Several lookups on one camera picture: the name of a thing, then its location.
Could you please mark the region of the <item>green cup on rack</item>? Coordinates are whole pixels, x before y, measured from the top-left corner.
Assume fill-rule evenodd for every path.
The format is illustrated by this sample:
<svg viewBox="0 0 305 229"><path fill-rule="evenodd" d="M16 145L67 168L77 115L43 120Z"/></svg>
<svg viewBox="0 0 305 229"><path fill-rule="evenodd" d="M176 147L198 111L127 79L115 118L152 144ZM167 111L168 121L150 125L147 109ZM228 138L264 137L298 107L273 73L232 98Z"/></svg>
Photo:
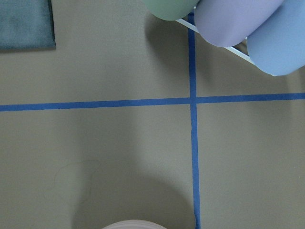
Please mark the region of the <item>green cup on rack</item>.
<svg viewBox="0 0 305 229"><path fill-rule="evenodd" d="M199 0L143 0L147 10L154 16L175 21L188 15Z"/></svg>

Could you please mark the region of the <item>dark blue folded cloth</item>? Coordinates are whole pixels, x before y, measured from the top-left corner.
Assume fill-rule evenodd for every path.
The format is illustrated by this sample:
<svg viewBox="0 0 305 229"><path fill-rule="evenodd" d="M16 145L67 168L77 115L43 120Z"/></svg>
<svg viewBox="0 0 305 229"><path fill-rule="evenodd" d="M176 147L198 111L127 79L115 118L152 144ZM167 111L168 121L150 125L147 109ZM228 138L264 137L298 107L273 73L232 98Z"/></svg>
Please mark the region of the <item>dark blue folded cloth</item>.
<svg viewBox="0 0 305 229"><path fill-rule="evenodd" d="M2 0L0 49L29 50L56 47L50 0Z"/></svg>

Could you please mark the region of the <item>pink bowl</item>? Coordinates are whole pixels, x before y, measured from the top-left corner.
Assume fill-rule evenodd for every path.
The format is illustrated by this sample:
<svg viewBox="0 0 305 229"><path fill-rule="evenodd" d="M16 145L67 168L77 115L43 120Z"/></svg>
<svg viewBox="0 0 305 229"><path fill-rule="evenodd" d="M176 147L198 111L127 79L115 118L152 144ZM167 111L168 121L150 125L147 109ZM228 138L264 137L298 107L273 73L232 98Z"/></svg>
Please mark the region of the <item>pink bowl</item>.
<svg viewBox="0 0 305 229"><path fill-rule="evenodd" d="M124 220L110 224L102 229L166 229L165 227L146 220Z"/></svg>

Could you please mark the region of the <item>blue cup on rack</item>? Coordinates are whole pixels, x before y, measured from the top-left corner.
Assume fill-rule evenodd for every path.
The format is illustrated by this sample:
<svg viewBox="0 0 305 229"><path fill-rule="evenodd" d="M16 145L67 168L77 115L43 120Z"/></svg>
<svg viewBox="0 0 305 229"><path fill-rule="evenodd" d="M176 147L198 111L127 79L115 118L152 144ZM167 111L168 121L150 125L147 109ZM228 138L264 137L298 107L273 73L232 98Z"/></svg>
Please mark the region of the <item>blue cup on rack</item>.
<svg viewBox="0 0 305 229"><path fill-rule="evenodd" d="M285 0L247 38L252 62L263 72L281 76L305 65L305 2Z"/></svg>

